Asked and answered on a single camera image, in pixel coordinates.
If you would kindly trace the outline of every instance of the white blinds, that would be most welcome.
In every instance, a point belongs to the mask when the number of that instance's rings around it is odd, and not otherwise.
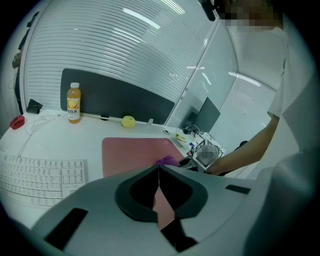
[[[95,72],[176,102],[213,33],[194,0],[52,0],[27,49],[24,93],[60,109],[65,68]]]

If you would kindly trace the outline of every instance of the red object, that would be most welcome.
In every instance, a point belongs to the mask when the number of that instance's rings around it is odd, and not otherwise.
[[[10,127],[15,130],[20,128],[21,126],[23,126],[25,124],[25,117],[23,115],[18,115],[16,118],[14,118],[11,123],[10,123]]]

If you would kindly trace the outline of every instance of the pink mouse pad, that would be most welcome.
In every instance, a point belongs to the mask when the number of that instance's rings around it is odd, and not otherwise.
[[[102,141],[103,177],[148,168],[168,155],[178,162],[183,158],[167,138],[105,138]],[[160,188],[154,198],[153,210],[158,214],[158,228],[161,230],[175,219],[175,212]]]

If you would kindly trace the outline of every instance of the computer monitor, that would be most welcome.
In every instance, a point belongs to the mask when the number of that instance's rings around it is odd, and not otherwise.
[[[219,110],[207,97],[192,124],[197,126],[200,131],[209,133],[219,116]]]

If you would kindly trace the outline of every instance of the orange juice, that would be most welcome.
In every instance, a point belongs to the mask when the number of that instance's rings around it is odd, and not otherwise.
[[[80,122],[80,98],[79,83],[72,82],[67,92],[68,119],[71,124]]]

